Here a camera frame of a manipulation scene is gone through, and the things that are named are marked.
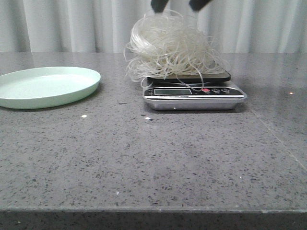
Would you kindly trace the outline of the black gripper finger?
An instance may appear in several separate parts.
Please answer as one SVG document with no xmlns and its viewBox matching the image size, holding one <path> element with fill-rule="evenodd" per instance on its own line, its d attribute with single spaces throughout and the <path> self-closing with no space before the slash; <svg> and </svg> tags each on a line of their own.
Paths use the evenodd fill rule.
<svg viewBox="0 0 307 230">
<path fill-rule="evenodd" d="M 168 4 L 168 0 L 151 0 L 151 8 L 154 13 L 162 13 Z"/>
<path fill-rule="evenodd" d="M 211 0 L 190 0 L 189 6 L 193 11 L 200 11 L 210 2 Z"/>
</svg>

